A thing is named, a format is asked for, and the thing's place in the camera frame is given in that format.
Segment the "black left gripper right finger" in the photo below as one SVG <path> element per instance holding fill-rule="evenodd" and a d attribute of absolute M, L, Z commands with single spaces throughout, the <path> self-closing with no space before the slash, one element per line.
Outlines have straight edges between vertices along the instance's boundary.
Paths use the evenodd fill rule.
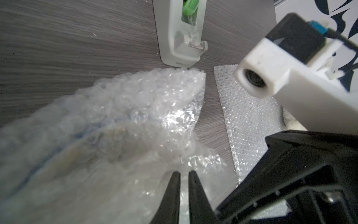
<path fill-rule="evenodd" d="M 188 199 L 190 224 L 220 223 L 194 170 L 190 171 L 188 176 Z"/>

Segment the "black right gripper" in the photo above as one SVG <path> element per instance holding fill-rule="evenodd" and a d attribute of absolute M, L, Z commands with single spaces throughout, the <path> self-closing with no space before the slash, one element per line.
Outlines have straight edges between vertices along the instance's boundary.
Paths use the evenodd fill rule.
<path fill-rule="evenodd" d="M 267 136 L 267 152 L 217 207 L 223 224 L 246 224 L 286 201 L 287 217 L 263 223 L 355 224 L 358 221 L 358 137 L 283 131 Z"/>

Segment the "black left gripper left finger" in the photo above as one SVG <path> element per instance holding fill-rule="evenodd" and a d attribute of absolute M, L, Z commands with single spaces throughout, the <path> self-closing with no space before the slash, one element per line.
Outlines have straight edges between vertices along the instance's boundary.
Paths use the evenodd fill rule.
<path fill-rule="evenodd" d="M 172 173 L 166 191 L 150 224 L 178 224 L 180 215 L 180 172 Z"/>

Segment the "bubble wrap sheet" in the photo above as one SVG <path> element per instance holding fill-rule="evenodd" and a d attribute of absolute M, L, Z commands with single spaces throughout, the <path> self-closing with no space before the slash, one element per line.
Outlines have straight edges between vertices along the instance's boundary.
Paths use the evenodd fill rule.
<path fill-rule="evenodd" d="M 214 77 L 227 127 L 239 183 L 268 150 L 265 138 L 284 131 L 281 105 L 274 98 L 258 99 L 247 93 L 232 73 L 236 65 L 214 68 Z"/>
<path fill-rule="evenodd" d="M 238 176 L 194 131 L 206 74 L 154 69 L 98 80 L 1 128 L 1 223 L 146 224 L 174 171 L 188 223 L 194 170 L 215 207 Z"/>

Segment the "white teddy bear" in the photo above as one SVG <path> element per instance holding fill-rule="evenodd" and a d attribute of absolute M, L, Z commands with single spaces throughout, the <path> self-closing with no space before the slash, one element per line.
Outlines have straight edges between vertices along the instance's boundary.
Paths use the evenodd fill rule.
<path fill-rule="evenodd" d="M 287 130 L 298 130 L 298 131 L 307 131 L 307 129 L 290 114 L 285 108 L 283 111 L 283 121 Z"/>

